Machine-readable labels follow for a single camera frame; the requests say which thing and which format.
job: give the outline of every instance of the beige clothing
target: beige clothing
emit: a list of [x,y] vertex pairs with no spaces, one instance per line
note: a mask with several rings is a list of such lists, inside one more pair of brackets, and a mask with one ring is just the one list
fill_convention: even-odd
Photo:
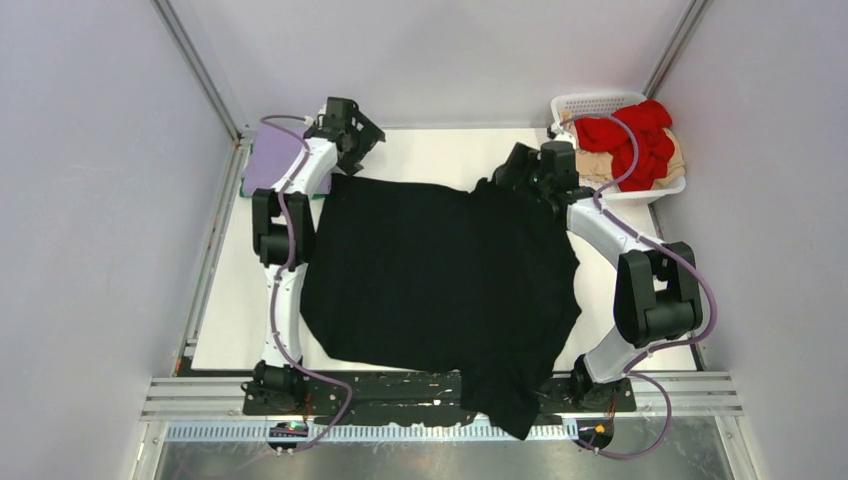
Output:
[[[571,118],[571,112],[563,110],[560,112],[560,118],[567,120]],[[574,123],[569,123],[566,126],[574,138],[577,138],[577,128]],[[683,163],[683,152],[680,150],[680,143],[677,142],[677,137],[671,133],[671,130],[664,128],[666,135],[674,144],[674,155],[668,160],[668,175],[665,178],[654,180],[653,190],[666,188],[672,180],[677,177],[682,177],[686,172],[685,164]],[[577,172],[586,180],[596,183],[607,183],[613,180],[612,176],[612,154],[607,152],[587,152],[577,147],[576,152]]]

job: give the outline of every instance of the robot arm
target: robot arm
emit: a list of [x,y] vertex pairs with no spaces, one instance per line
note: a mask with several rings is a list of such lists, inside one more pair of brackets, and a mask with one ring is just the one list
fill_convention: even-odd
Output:
[[[323,112],[304,134],[308,148],[301,150],[285,176],[271,189],[259,189],[253,195],[253,250],[265,266],[269,309],[277,271],[288,260],[290,248],[287,227],[273,221],[282,214],[280,193],[291,217],[296,239],[294,261],[280,275],[274,308],[276,318],[281,319],[277,326],[280,341],[295,361],[303,356],[298,331],[300,290],[315,242],[309,199],[328,173],[338,167],[353,175],[362,169],[359,162],[365,154],[378,141],[386,141],[385,133],[359,112],[353,100],[330,97]],[[269,324],[262,361],[272,367],[284,367],[288,361],[278,351],[272,335]]]
[[[701,325],[697,281],[676,262],[637,240],[602,214],[592,199],[567,208],[568,229],[587,240],[617,269],[615,326],[597,347],[581,356],[572,376],[577,396],[596,384],[616,382],[626,366],[649,347],[674,340]],[[643,237],[652,243],[664,242]],[[692,249],[679,242],[667,247],[694,265]],[[654,279],[666,282],[655,291]]]
[[[569,142],[547,142],[539,150],[516,144],[493,181],[504,188],[541,199],[554,218],[589,242],[616,269],[615,326],[597,347],[578,357],[571,372],[571,397],[578,404],[608,398],[628,366],[649,348],[679,338],[701,325],[703,310],[698,283],[674,260],[634,238],[602,213],[594,190],[579,186],[574,148]],[[603,199],[602,208],[606,208]],[[658,238],[643,237],[655,244]],[[665,245],[694,265],[692,249],[683,242]],[[666,282],[655,290],[654,280]]]

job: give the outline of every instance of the white table surface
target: white table surface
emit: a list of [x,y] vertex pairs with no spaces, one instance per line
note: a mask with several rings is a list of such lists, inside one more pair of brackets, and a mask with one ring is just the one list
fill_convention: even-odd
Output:
[[[428,182],[470,191],[502,164],[515,142],[538,146],[542,129],[388,130],[362,161],[357,175],[390,181]],[[321,200],[313,200],[317,222]],[[611,204],[614,212],[641,231],[656,234],[647,206]],[[571,370],[578,355],[591,350],[612,328],[615,269],[580,237],[569,233],[580,267],[574,281],[583,313],[555,364]],[[221,255],[214,270],[212,290],[195,349],[197,370],[251,370],[259,361],[265,341],[268,311],[263,267],[251,244],[250,199],[236,197]],[[320,370],[386,370],[386,367],[331,359],[300,319],[304,365]],[[640,370],[693,370],[688,347],[656,353]]]

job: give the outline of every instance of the black t-shirt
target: black t-shirt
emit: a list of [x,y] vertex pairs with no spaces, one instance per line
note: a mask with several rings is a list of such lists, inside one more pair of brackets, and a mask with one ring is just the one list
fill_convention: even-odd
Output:
[[461,407],[524,439],[580,314],[564,222],[482,179],[473,192],[334,175],[301,313],[333,358],[458,369]]

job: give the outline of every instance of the purple pad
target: purple pad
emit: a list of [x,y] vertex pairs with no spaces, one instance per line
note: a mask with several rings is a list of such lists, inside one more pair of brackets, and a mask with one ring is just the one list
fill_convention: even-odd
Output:
[[[298,135],[303,135],[306,131],[306,125],[287,128]],[[291,135],[260,124],[253,137],[253,152],[244,169],[242,186],[244,195],[253,196],[257,188],[271,188],[286,174],[302,148],[300,142]],[[329,173],[321,180],[318,189],[313,193],[324,195],[330,193]]]

